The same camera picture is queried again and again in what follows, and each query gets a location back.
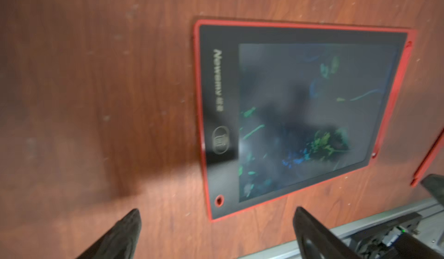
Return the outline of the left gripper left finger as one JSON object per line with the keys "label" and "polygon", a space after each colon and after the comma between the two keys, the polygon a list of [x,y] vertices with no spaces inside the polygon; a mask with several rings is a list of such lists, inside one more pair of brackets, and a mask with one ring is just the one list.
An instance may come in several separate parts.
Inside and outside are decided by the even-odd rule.
{"label": "left gripper left finger", "polygon": [[133,259],[142,229],[140,211],[133,209],[78,259]]}

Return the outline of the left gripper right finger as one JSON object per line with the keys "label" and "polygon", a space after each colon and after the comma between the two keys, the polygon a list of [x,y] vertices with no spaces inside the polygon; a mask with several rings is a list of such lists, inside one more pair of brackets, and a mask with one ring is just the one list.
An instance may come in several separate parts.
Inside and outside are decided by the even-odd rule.
{"label": "left gripper right finger", "polygon": [[302,259],[360,258],[303,207],[297,207],[293,227]]}

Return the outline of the writing tablet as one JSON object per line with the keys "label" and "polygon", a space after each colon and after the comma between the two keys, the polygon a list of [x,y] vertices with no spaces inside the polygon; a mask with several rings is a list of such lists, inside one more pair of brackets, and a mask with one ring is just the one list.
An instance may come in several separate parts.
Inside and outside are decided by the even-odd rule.
{"label": "writing tablet", "polygon": [[403,49],[416,36],[404,27],[196,21],[198,132],[209,219],[372,164]]}

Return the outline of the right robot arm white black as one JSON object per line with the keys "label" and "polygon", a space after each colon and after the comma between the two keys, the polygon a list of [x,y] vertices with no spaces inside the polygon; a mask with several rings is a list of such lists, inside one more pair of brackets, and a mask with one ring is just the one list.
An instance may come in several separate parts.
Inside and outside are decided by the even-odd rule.
{"label": "right robot arm white black", "polygon": [[[440,206],[444,205],[444,177],[431,174],[420,183]],[[444,211],[427,216],[414,229],[403,232],[392,244],[398,259],[444,257]]]}

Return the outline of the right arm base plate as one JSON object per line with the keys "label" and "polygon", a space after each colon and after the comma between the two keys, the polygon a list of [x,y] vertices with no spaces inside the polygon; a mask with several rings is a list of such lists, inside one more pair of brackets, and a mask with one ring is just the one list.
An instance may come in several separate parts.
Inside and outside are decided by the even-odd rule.
{"label": "right arm base plate", "polygon": [[416,230],[422,218],[419,213],[409,213],[359,231],[350,236],[349,248],[362,259],[380,259],[401,234]]}

